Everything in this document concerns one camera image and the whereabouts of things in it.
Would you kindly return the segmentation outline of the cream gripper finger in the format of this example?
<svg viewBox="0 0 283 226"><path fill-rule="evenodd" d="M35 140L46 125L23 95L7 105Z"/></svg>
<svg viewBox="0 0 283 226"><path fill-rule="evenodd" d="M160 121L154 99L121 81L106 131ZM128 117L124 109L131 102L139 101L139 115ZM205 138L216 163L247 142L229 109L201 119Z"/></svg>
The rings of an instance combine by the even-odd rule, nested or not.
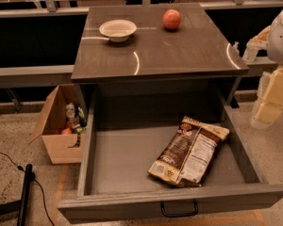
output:
<svg viewBox="0 0 283 226"><path fill-rule="evenodd" d="M283 113L283 66L264 72L258 84L250 123L257 129L272 125Z"/></svg>

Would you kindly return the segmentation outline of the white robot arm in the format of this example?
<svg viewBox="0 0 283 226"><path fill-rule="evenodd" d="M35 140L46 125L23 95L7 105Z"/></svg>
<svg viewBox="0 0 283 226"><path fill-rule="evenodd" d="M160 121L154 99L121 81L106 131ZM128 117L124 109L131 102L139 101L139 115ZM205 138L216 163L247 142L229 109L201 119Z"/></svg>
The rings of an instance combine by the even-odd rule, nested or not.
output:
<svg viewBox="0 0 283 226"><path fill-rule="evenodd" d="M263 129L283 113L283 9L269 26L247 42L242 58L253 62L259 50L266 50L267 57L278 65L276 70L264 73L259 80L251 125Z"/></svg>

